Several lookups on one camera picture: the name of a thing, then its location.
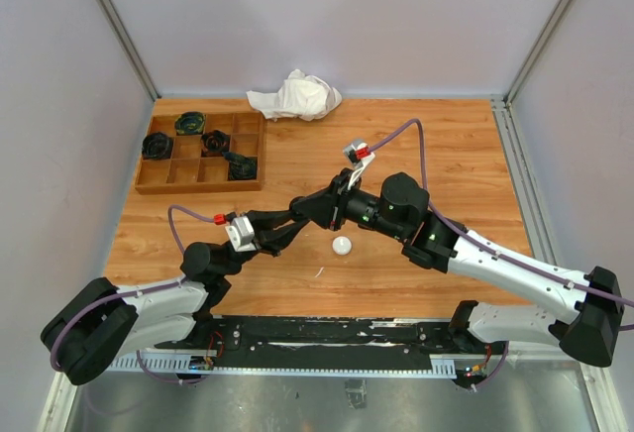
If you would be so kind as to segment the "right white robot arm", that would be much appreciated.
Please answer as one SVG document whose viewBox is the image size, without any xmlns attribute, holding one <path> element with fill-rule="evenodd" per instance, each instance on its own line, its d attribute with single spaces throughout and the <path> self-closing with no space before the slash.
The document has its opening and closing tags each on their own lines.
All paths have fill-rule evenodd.
<svg viewBox="0 0 634 432">
<path fill-rule="evenodd" d="M 345 168 L 326 188 L 292 200 L 290 208 L 332 231 L 354 222 L 401 243 L 402 255 L 422 269 L 475 278 L 527 300 L 525 306 L 462 301 L 448 330 L 456 350 L 469 353 L 482 343 L 502 341 L 538 343 L 590 366 L 612 364 L 624 314 L 613 271 L 568 270 L 499 246 L 443 217 L 431 207 L 428 191 L 404 172 L 389 176 L 379 195 L 360 185 L 360 177 Z"/>
</svg>

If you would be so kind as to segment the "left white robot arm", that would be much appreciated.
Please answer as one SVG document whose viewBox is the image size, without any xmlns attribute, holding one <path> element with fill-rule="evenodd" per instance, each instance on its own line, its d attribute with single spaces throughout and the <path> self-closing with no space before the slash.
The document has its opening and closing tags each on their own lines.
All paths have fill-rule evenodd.
<svg viewBox="0 0 634 432">
<path fill-rule="evenodd" d="M 211 221 L 224 226 L 226 241 L 181 245 L 178 277 L 137 285 L 106 277 L 89 281 L 41 333 L 53 369 L 83 385 L 116 359 L 160 343 L 205 346 L 212 324 L 204 317 L 228 293 L 230 276 L 259 254 L 279 256 L 309 222 L 291 210 L 230 213 Z"/>
</svg>

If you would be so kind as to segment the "white round case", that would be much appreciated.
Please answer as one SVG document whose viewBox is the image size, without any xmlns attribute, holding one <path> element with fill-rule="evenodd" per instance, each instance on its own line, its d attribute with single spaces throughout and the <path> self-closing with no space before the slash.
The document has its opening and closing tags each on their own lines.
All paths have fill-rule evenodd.
<svg viewBox="0 0 634 432">
<path fill-rule="evenodd" d="M 338 236 L 332 242 L 332 250 L 338 256 L 348 255 L 353 248 L 353 243 L 346 236 Z"/>
</svg>

